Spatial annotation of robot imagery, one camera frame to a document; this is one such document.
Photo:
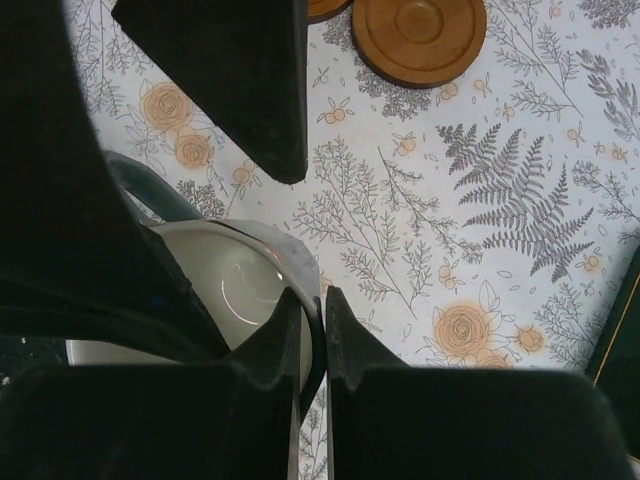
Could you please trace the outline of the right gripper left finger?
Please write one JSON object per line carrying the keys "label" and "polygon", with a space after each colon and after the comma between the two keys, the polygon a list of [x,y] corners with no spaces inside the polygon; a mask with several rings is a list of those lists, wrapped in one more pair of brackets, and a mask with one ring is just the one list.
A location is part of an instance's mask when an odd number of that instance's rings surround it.
{"label": "right gripper left finger", "polygon": [[294,479],[301,306],[223,360],[47,366],[1,398],[5,479]]}

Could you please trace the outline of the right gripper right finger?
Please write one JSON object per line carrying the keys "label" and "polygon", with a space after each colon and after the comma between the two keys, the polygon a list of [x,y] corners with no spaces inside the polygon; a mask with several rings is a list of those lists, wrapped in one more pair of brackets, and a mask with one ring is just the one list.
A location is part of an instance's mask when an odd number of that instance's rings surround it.
{"label": "right gripper right finger", "polygon": [[326,297],[333,479],[630,479],[606,397],[563,371],[422,368]]}

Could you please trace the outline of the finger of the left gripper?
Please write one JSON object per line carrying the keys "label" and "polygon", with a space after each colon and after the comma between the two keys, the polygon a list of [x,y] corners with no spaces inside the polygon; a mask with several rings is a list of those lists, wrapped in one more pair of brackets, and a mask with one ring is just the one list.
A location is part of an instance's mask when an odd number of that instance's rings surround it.
{"label": "finger of the left gripper", "polygon": [[305,179],[307,2],[125,0],[111,15],[272,179]]}
{"label": "finger of the left gripper", "polygon": [[107,167],[58,1],[1,5],[1,331],[164,358],[225,354],[189,280]]}

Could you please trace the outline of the wooden coaster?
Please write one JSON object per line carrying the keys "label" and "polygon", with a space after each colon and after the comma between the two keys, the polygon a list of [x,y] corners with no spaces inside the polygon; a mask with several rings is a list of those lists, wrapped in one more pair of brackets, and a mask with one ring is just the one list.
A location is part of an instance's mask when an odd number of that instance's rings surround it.
{"label": "wooden coaster", "polygon": [[331,19],[343,12],[352,3],[352,0],[309,0],[309,22],[313,24]]}
{"label": "wooden coaster", "polygon": [[487,31],[478,0],[367,0],[353,3],[351,28],[365,64],[407,88],[434,88],[462,75]]}

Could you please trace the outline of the green mug back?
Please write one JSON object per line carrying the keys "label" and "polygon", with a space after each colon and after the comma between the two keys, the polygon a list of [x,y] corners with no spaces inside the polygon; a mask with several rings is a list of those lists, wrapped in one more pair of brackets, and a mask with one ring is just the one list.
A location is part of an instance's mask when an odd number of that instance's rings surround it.
{"label": "green mug back", "polygon": [[320,274],[300,240],[254,220],[207,220],[150,168],[105,154],[130,209],[158,234],[236,349],[273,313],[285,288],[301,305],[300,403],[308,408],[324,376]]}

